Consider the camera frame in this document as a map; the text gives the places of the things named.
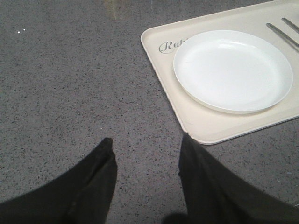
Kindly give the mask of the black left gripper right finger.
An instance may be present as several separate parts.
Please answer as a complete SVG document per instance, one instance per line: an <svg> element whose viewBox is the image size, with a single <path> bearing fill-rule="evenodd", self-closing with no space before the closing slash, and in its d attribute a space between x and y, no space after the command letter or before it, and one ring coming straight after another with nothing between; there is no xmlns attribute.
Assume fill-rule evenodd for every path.
<svg viewBox="0 0 299 224"><path fill-rule="evenodd" d="M299 210L250 185L184 134L179 157L187 213L164 224L297 224Z"/></svg>

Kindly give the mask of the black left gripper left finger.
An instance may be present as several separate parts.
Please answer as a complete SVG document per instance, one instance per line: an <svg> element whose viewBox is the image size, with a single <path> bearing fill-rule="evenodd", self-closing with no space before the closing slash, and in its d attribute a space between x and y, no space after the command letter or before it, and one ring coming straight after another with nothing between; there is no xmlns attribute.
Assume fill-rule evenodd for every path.
<svg viewBox="0 0 299 224"><path fill-rule="evenodd" d="M117 164L105 138L57 179L1 203L2 224L104 224L114 194Z"/></svg>

